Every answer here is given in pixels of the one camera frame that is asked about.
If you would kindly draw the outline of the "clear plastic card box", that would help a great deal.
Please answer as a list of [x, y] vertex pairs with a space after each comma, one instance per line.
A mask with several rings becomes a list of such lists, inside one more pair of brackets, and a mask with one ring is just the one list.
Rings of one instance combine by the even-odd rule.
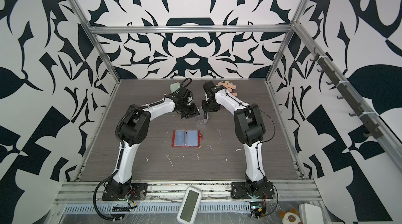
[[206, 125], [209, 120], [208, 112], [204, 112], [202, 109], [200, 110], [200, 114], [197, 116], [196, 125]]

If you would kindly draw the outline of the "red card holder wallet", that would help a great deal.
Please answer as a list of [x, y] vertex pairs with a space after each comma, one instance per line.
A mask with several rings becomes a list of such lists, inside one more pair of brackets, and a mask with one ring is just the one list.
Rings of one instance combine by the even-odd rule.
[[171, 146], [174, 148], [198, 148], [202, 138], [199, 130], [175, 130]]

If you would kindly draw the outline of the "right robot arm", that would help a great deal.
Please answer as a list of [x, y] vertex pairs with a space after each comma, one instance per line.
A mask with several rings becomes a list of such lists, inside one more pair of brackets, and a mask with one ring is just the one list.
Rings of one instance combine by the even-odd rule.
[[203, 85], [206, 99], [202, 101], [205, 113], [224, 107], [233, 115], [235, 134], [244, 146], [246, 156], [246, 187], [249, 194], [261, 190], [267, 182], [262, 165], [262, 142], [265, 125], [258, 105], [238, 100], [222, 85], [208, 81]]

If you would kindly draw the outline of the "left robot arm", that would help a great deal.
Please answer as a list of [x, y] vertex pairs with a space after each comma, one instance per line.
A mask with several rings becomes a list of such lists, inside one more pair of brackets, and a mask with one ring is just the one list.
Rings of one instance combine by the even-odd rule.
[[151, 121], [171, 112], [180, 114], [181, 118], [199, 114], [190, 90], [180, 87], [157, 102], [128, 108], [115, 130], [120, 147], [113, 175], [107, 180], [107, 190], [119, 198], [130, 191], [134, 159], [140, 144], [147, 137]]

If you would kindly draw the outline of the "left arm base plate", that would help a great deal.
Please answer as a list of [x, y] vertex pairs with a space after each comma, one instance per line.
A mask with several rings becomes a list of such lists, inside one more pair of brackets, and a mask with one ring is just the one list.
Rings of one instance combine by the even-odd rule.
[[147, 195], [148, 185], [147, 183], [107, 184], [102, 195], [102, 201], [119, 201], [124, 199], [137, 201], [144, 199]]

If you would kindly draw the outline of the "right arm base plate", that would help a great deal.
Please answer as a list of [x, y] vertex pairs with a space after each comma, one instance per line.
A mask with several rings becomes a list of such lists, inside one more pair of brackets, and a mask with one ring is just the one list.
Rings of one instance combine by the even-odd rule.
[[273, 199], [276, 190], [271, 182], [259, 180], [257, 182], [232, 182], [230, 197], [239, 199]]

